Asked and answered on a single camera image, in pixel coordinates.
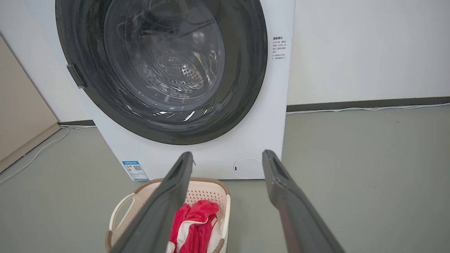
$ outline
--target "basket handle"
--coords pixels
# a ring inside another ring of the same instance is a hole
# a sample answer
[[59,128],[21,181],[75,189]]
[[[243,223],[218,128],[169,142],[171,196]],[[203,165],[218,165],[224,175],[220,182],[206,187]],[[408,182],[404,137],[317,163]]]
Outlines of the basket handle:
[[[124,198],[119,202],[119,204],[117,204],[116,208],[114,208],[114,211],[113,211],[112,214],[111,214],[111,219],[109,220],[109,230],[110,230],[110,231],[112,231],[113,228],[114,228],[114,222],[115,222],[115,220],[116,220],[117,213],[119,212],[119,210],[122,208],[122,206],[125,204],[125,202],[127,202],[129,199],[133,199],[133,202],[131,203],[131,206],[130,206],[130,207],[132,207],[133,204],[135,203],[135,198],[134,198],[135,196],[136,196],[136,194],[135,194],[135,193],[132,193],[132,194],[130,194],[130,195],[124,197]],[[123,218],[122,218],[122,220],[120,221],[120,223],[122,223],[122,221],[125,219],[126,215],[127,215],[127,214],[125,214],[125,215],[123,216]]]

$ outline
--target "floor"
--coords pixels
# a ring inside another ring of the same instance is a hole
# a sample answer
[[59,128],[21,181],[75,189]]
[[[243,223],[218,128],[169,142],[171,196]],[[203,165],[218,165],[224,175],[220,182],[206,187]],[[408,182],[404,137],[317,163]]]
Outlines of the floor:
[[[282,161],[346,252],[450,252],[450,107],[287,116]],[[112,210],[140,184],[97,129],[70,130],[0,185],[0,252],[105,252]],[[228,252],[286,252],[264,181],[225,184]]]

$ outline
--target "wall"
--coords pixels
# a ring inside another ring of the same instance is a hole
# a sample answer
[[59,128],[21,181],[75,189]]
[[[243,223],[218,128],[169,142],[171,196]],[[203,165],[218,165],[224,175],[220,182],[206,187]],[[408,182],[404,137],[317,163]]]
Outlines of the wall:
[[297,0],[289,104],[450,96],[450,1]]
[[24,0],[0,1],[0,32],[59,122],[90,119]]
[[[54,0],[1,0],[1,33],[60,122],[89,119],[56,28],[38,25],[54,17],[27,5]],[[288,104],[450,96],[448,13],[447,0],[297,0]]]

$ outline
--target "laundry basket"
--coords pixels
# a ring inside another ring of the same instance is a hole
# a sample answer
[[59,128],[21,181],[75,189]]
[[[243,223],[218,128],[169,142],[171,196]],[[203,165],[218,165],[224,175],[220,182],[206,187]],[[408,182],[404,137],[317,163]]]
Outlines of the laundry basket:
[[[149,181],[145,185],[137,188],[132,194],[124,197],[124,199],[122,199],[119,204],[117,204],[111,215],[111,220],[109,221],[109,231],[105,241],[105,246],[108,252],[120,238],[128,224],[133,220],[136,213],[144,205],[145,201],[160,185],[161,182],[162,179]],[[132,200],[130,207],[128,208],[119,224],[115,226],[117,213],[119,212],[121,207],[130,199]],[[224,253],[226,251],[226,244],[228,239],[228,221],[230,220],[230,191],[228,191],[228,188],[218,180],[192,177],[189,182],[188,191],[186,193],[186,199],[184,202],[192,206],[199,200],[209,200],[216,203],[220,208],[217,212],[217,219],[224,220],[222,237],[213,252]]]

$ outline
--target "warning label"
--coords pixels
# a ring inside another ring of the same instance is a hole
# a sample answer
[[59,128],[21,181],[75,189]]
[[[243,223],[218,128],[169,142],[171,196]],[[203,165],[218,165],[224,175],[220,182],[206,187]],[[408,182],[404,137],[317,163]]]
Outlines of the warning label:
[[274,37],[272,40],[272,60],[286,59],[287,40],[281,37]]

